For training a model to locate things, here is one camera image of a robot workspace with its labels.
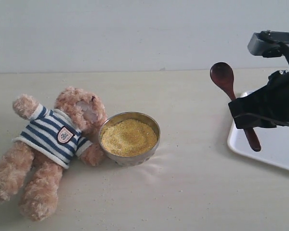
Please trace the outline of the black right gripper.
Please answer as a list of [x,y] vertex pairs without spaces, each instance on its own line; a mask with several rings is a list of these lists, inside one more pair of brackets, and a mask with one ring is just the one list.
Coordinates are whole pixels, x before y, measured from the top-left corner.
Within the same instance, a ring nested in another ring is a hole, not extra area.
[[228,103],[237,129],[289,126],[289,70],[278,70],[265,86]]

